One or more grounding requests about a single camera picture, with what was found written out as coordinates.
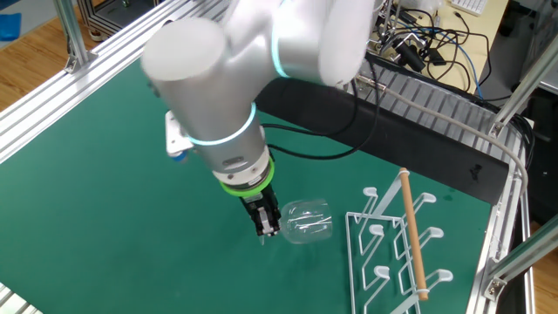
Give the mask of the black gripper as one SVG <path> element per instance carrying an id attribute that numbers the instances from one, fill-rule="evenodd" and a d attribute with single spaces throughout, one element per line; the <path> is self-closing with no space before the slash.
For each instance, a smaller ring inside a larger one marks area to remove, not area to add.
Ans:
<path id="1" fill-rule="evenodd" d="M 241 197 L 241 202 L 254 223 L 258 236 L 276 236 L 279 233 L 281 214 L 271 185 L 255 195 Z"/>

